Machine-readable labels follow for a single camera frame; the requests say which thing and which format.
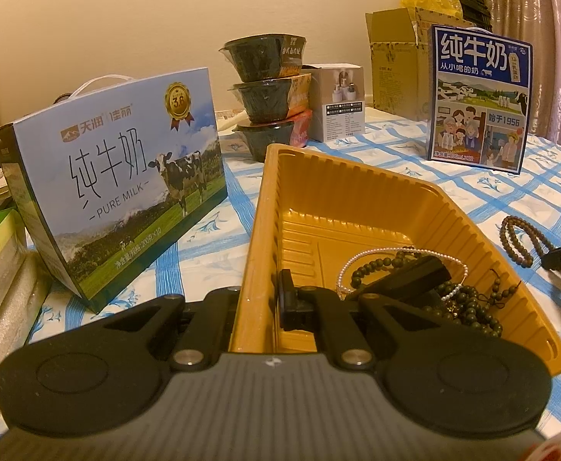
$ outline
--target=orange basket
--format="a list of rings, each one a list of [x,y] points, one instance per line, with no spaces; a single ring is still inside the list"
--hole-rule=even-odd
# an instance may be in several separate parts
[[[277,272],[291,269],[296,286],[335,289],[349,258],[390,246],[432,249],[461,259],[469,268],[466,283],[479,292],[496,278],[490,269],[500,275],[502,286],[520,281],[503,255],[438,186],[307,149],[269,146],[232,351],[316,352],[312,334],[279,327]],[[460,266],[446,266],[452,279],[461,279]],[[505,339],[537,354],[550,374],[561,372],[561,340],[523,283],[504,308],[492,309],[504,326]]]

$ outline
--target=pearl necklace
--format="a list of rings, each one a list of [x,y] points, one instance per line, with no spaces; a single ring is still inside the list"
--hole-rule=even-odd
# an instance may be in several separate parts
[[[355,262],[356,260],[359,260],[360,258],[364,257],[364,256],[368,256],[371,254],[378,254],[378,253],[385,253],[388,251],[404,251],[407,253],[422,253],[422,254],[428,254],[428,255],[433,255],[436,256],[438,258],[441,258],[443,260],[450,260],[454,263],[460,264],[463,268],[464,268],[464,277],[462,278],[462,281],[460,282],[460,284],[458,284],[458,286],[456,286],[452,292],[450,292],[449,294],[441,297],[441,301],[445,302],[447,300],[451,300],[453,298],[453,296],[460,290],[460,288],[462,288],[462,284],[464,284],[464,281],[466,281],[466,278],[469,275],[469,268],[462,263],[460,260],[458,260],[457,258],[447,255],[447,254],[442,254],[442,253],[438,253],[436,251],[432,251],[430,249],[416,249],[413,247],[378,247],[377,249],[368,249],[366,251],[363,251],[361,253],[356,254],[355,256],[352,256],[349,261],[347,261],[344,265],[344,267],[340,270],[340,273],[338,274],[338,279],[336,280],[336,292],[338,293],[338,296],[340,296],[341,298],[343,298],[343,295],[347,295],[351,292],[353,292],[352,289],[346,288],[345,286],[343,286],[343,277],[344,274],[346,274],[347,270],[349,269],[349,267],[351,266],[351,264],[353,262]]]

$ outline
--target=table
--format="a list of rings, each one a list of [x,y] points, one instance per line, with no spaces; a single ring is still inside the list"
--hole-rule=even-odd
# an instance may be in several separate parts
[[[561,147],[529,136],[520,175],[427,161],[425,122],[409,121],[369,111],[365,135],[330,143],[309,143],[325,154],[424,179],[441,186],[497,247],[507,214],[519,214],[538,224],[561,246]],[[201,300],[208,291],[239,285],[249,249],[263,165],[255,163],[236,135],[221,137],[229,197],[166,250],[103,312],[86,311],[64,289],[53,289],[45,301],[31,341],[133,307],[156,296],[183,293],[187,301]],[[525,234],[519,239],[536,257]],[[531,269],[516,266],[518,274],[561,335],[561,272],[547,272],[536,262]],[[0,432],[5,429],[0,424]],[[553,380],[552,397],[540,431],[552,436],[561,430],[561,375]]]

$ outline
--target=stacked bowl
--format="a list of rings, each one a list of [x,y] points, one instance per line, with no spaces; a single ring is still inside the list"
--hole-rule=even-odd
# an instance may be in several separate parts
[[[310,73],[301,73],[305,44],[303,36],[263,34],[228,41],[220,50],[243,81],[232,90],[250,122],[234,130],[256,161],[264,161],[269,144],[306,145],[312,111]]]

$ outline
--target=beige wall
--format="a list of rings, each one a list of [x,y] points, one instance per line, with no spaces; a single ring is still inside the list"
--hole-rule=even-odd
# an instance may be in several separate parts
[[[366,69],[364,13],[398,0],[0,0],[0,118],[8,122],[106,73],[147,76],[208,66],[215,107],[239,81],[217,51],[240,36],[307,38],[307,62]]]

